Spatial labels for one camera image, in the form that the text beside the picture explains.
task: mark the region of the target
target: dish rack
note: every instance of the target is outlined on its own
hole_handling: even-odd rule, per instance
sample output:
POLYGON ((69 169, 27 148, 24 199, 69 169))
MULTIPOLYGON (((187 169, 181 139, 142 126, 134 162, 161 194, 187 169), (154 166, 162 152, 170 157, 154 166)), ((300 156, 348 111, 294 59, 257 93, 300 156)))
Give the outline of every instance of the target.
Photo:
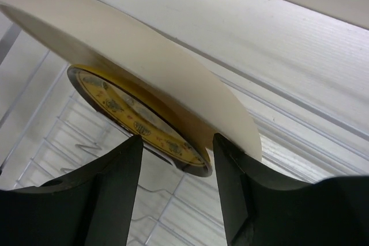
MULTIPOLYGON (((302 107, 354 135, 354 129, 258 78, 240 73, 160 30, 165 37, 200 55, 201 61, 241 99, 248 97, 367 162, 366 153, 320 130, 268 99, 231 81, 236 73, 270 93, 302 107)), ((0 187, 11 190, 39 186, 107 153, 130 136, 94 111, 69 84, 68 63, 12 24, 0 40, 0 187)), ((292 131, 250 111, 261 133, 263 162, 297 179, 315 182, 324 177, 365 174, 366 165, 350 163, 292 131)), ((144 151, 128 245, 226 245, 217 192, 216 172, 209 178, 185 174, 144 151)))

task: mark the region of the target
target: plate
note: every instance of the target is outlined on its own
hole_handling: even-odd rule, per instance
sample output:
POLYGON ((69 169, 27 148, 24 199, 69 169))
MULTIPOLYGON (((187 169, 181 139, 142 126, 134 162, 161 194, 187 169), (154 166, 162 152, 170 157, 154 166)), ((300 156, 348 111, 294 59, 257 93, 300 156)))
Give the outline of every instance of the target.
POLYGON ((221 133, 261 160, 255 123, 234 94, 190 53, 97 0, 0 0, 0 11, 72 64, 124 78, 154 95, 194 144, 221 133))
MULTIPOLYGON (((206 149, 184 138, 170 122, 180 120, 159 99, 134 83, 93 67, 74 65, 67 75, 79 94, 102 113, 145 143, 171 158, 177 168, 196 176, 212 172, 206 149)), ((161 158, 156 151, 152 153, 161 158)))

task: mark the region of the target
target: dishwasher rack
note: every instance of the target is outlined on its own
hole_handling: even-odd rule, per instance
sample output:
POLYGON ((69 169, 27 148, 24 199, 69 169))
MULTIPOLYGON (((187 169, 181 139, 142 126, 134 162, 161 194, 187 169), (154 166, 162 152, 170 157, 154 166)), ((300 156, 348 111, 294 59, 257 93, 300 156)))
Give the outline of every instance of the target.
MULTIPOLYGON (((157 31, 214 63, 217 67, 212 71, 236 95, 241 93, 284 115, 309 131, 317 133, 339 147, 350 151, 362 160, 369 160, 366 153, 357 150, 357 148, 341 141, 334 135, 320 130, 308 121, 293 115, 252 91, 245 90, 245 88, 230 81, 229 78, 225 78, 219 72, 219 67, 252 81, 279 95, 284 100, 288 100, 352 134, 367 139, 368 136, 364 132, 323 113, 313 105, 308 105, 303 100, 293 97, 271 84, 267 84, 245 72, 240 72, 238 69, 230 68, 226 63, 214 60, 209 55, 201 53, 188 44, 159 30, 157 31)), ((0 64, 6 58, 9 58, 9 52, 20 36, 24 36, 27 41, 26 44, 33 40, 27 37, 17 25, 12 24, 0 40, 0 64)), ((8 154, 4 157, 0 169, 5 177, 9 177, 6 182, 0 182, 3 189, 39 186, 100 157, 130 136, 129 132, 94 111, 72 88, 65 74, 68 67, 67 62, 58 58, 49 50, 41 48, 40 45, 35 48, 42 49, 44 53, 40 54, 39 61, 34 63, 34 67, 20 86, 16 97, 12 99, 3 113, 0 119, 0 131, 6 130, 8 128, 7 124, 11 124, 11 120, 13 120, 11 117, 15 110, 23 103, 27 103, 24 99, 25 97, 27 99, 32 84, 37 78, 40 78, 40 74, 43 74, 44 69, 48 69, 52 64, 51 61, 57 61, 58 68, 52 72, 52 78, 49 78, 49 86, 44 89, 42 96, 37 98, 37 102, 33 105, 32 112, 29 113, 27 120, 21 127, 16 128, 15 135, 10 136, 13 137, 13 140, 7 139, 9 143, 11 141, 11 146, 9 146, 8 154), (64 97, 55 96, 56 90, 64 97), (60 105, 57 105, 56 108, 50 108, 50 103, 55 101, 55 98, 58 99, 60 105), (53 111, 53 118, 48 118, 48 111, 50 110, 53 111), (41 130, 40 137, 33 138, 32 134, 35 134, 35 129, 44 126, 41 123, 45 122, 47 124, 41 130), (23 163, 17 161, 18 158, 22 158, 23 163)), ((336 157, 329 151, 271 122, 260 113, 255 111, 250 111, 250 113, 261 133, 263 162, 266 165, 284 174, 309 182, 315 182, 331 175, 368 173, 368 171, 336 157), (276 145, 286 153, 295 151, 297 154, 277 157, 273 154, 276 151, 276 145)), ((162 156, 172 166, 151 155, 150 152, 152 151, 153 149, 147 146, 144 150, 141 176, 127 244, 226 245, 215 178, 216 172, 207 179, 190 176, 176 170, 170 158, 162 156)))

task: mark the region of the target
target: yellow plate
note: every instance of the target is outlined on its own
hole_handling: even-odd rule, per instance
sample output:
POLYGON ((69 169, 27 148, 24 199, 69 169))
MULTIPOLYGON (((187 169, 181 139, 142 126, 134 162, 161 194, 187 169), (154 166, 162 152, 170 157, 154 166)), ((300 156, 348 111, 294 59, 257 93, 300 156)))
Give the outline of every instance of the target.
POLYGON ((175 165, 197 176, 212 173, 205 148, 189 142, 173 124, 180 119, 159 99, 136 84, 89 66, 74 65, 68 78, 80 95, 102 113, 170 157, 175 165))

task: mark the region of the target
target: wire rack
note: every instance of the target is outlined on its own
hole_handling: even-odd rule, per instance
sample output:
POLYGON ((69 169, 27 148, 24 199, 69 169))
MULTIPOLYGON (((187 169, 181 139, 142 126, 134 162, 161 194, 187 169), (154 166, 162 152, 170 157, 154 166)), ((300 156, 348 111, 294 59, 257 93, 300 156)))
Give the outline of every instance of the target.
MULTIPOLYGON (((236 96, 242 101, 245 97, 253 101, 245 103, 247 107, 256 107, 255 102, 324 139, 322 144, 313 143, 299 133, 274 123, 262 113, 249 109, 261 133, 263 162, 266 165, 309 182, 331 175, 369 172, 366 152, 358 150, 334 132, 325 131, 282 105, 275 104, 265 95, 260 96, 246 89, 233 81, 229 74, 237 74, 268 93, 278 95, 281 101, 297 105, 327 124, 360 139, 366 139, 364 132, 255 76, 240 72, 160 33, 197 53, 194 55, 200 55, 205 66, 236 96), (334 149, 348 154, 332 154, 330 143, 334 149)), ((5 154, 1 165, 2 189, 39 186, 100 157, 130 136, 126 130, 94 111, 78 95, 66 78, 67 62, 34 41, 15 24, 0 40, 0 64, 0 73, 4 77, 12 76, 12 71, 7 69, 12 64, 20 79, 15 84, 2 87, 2 90, 8 90, 8 97, 3 101, 6 105, 0 107, 3 114, 0 119, 0 143, 5 154)), ((128 245, 226 245, 216 172, 206 179, 184 174, 175 169, 172 160, 162 156, 168 164, 152 155, 153 149, 145 147, 128 245)))

